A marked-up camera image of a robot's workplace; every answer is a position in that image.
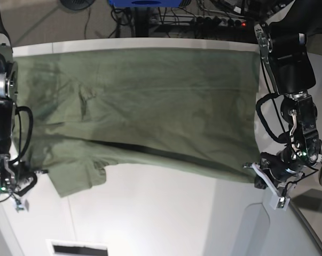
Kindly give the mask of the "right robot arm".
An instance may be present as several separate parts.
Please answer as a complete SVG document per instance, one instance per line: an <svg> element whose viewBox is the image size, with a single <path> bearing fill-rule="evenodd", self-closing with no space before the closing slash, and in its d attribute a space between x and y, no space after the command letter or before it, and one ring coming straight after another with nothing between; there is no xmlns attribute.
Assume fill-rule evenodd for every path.
<svg viewBox="0 0 322 256"><path fill-rule="evenodd" d="M37 175L21 160L26 153L33 131L33 113L26 106L17 105L18 64L13 60L9 34L4 28L0 11L0 195L22 197L37 183ZM11 157L12 132L15 120L25 112L29 126L25 143L19 142L18 155Z"/></svg>

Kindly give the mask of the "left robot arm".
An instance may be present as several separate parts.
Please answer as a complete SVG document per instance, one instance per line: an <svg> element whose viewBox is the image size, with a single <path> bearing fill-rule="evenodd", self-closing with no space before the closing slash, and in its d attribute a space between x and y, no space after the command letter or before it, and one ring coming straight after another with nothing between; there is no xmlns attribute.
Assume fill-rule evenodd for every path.
<svg viewBox="0 0 322 256"><path fill-rule="evenodd" d="M260 20L254 27L260 48L261 67L268 94L256 103L256 113L267 134L284 149L277 154L262 152L260 170L255 186L261 188L266 180L278 187L290 184L307 167L317 171L315 165L322 160L322 141L317 130L318 111L308 90L316 84L313 67L307 53L309 34L322 22L322 1L294 1L287 14L279 21ZM276 114L288 130L276 136L270 129L262 105L282 96Z"/></svg>

